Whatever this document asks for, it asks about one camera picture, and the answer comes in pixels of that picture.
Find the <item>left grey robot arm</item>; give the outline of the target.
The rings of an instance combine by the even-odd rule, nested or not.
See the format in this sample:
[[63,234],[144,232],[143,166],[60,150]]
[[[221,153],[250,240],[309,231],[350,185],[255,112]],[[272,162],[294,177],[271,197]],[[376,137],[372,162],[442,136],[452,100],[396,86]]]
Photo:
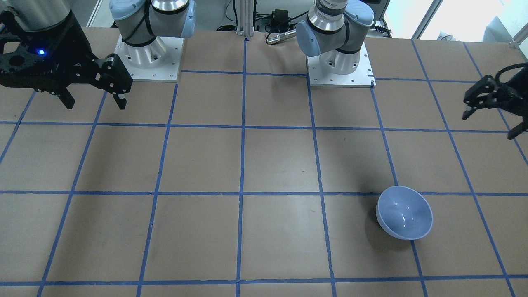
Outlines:
[[[375,86],[364,45],[375,15],[360,0],[317,0],[307,19],[296,25],[298,45],[307,57],[312,86]],[[522,117],[509,140],[527,131],[527,63],[513,64],[486,75],[464,94],[467,120],[479,109],[502,109]]]

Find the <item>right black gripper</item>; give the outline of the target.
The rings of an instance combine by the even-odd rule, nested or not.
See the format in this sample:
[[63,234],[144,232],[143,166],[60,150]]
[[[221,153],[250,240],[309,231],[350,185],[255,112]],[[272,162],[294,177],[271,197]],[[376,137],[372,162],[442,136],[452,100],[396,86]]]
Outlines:
[[73,11],[57,25],[38,32],[23,30],[15,18],[14,11],[1,13],[1,45],[19,44],[13,52],[1,53],[2,86],[48,92],[71,110],[75,99],[67,88],[84,83],[109,92],[120,110],[126,108],[132,77],[117,54],[100,59],[92,52]]

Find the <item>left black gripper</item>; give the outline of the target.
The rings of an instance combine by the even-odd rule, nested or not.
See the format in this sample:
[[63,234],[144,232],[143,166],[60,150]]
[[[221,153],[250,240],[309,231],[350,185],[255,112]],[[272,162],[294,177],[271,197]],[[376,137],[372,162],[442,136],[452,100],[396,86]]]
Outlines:
[[[510,70],[520,69],[507,82],[501,82],[500,76]],[[502,109],[522,117],[522,122],[508,131],[507,139],[514,140],[528,130],[527,125],[527,63],[513,64],[501,69],[495,76],[485,75],[464,94],[467,105],[462,120],[467,120],[479,109]]]

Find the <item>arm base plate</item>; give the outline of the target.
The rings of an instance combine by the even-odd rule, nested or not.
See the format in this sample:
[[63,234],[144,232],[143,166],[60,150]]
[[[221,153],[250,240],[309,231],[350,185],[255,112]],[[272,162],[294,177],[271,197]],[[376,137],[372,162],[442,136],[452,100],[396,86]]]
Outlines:
[[177,83],[186,39],[157,36],[144,47],[132,47],[118,37],[114,53],[134,82]]
[[374,88],[377,86],[366,44],[359,52],[345,54],[333,50],[307,57],[310,85],[314,87]]

